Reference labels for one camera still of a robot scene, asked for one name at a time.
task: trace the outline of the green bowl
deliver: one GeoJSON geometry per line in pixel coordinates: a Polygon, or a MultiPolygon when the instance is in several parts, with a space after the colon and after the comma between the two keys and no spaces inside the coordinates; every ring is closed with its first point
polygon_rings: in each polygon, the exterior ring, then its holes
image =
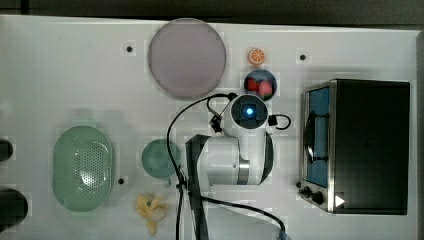
{"type": "Polygon", "coordinates": [[[89,126],[65,131],[53,154],[53,193],[65,208],[88,212],[99,207],[112,190],[112,145],[89,126]]]}
{"type": "MultiPolygon", "coordinates": [[[[178,166],[181,152],[173,142],[170,142],[169,145],[178,166]]],[[[166,147],[166,139],[157,139],[150,142],[143,150],[141,163],[144,170],[154,178],[167,179],[175,173],[166,147]]]]}

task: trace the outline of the red fruit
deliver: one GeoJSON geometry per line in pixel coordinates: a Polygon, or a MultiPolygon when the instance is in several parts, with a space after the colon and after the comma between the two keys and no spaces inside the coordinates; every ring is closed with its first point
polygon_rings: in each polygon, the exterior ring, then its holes
{"type": "Polygon", "coordinates": [[[261,81],[259,83],[259,96],[262,98],[272,95],[272,84],[269,81],[261,81]]]}
{"type": "Polygon", "coordinates": [[[247,91],[256,92],[259,89],[259,84],[253,78],[247,79],[247,91]]]}

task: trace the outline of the round plate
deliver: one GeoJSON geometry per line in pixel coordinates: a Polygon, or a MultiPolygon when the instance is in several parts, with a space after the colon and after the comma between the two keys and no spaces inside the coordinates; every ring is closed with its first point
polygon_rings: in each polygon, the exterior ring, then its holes
{"type": "Polygon", "coordinates": [[[163,26],[150,43],[148,58],[158,84],[183,98],[199,97],[214,89],[226,64],[219,34],[207,23],[192,18],[163,26]]]}

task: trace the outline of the oven knob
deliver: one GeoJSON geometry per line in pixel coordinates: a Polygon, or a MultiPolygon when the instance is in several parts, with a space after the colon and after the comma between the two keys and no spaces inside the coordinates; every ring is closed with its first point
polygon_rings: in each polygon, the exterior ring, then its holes
{"type": "Polygon", "coordinates": [[[324,202],[324,197],[320,191],[312,193],[312,201],[316,202],[318,205],[321,205],[324,202]]]}
{"type": "Polygon", "coordinates": [[[309,187],[304,187],[303,190],[299,190],[300,194],[303,194],[306,198],[309,198],[311,196],[311,189],[309,187]]]}

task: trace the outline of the small bowl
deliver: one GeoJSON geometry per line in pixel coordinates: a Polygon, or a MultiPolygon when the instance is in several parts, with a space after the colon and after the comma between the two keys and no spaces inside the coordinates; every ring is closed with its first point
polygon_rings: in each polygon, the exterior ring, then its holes
{"type": "Polygon", "coordinates": [[[246,94],[255,95],[255,96],[259,97],[260,99],[262,99],[263,101],[268,101],[269,99],[271,99],[275,95],[276,91],[277,91],[277,80],[275,80],[274,75],[272,75],[272,73],[270,73],[267,70],[263,70],[263,69],[254,70],[251,73],[249,73],[246,76],[246,78],[244,79],[244,92],[246,94]],[[247,82],[248,82],[248,79],[250,79],[250,78],[253,78],[255,80],[255,82],[258,83],[258,84],[260,84],[260,82],[262,82],[262,81],[270,82],[271,87],[272,87],[272,94],[270,96],[263,98],[259,95],[258,91],[247,90],[247,82]]]}

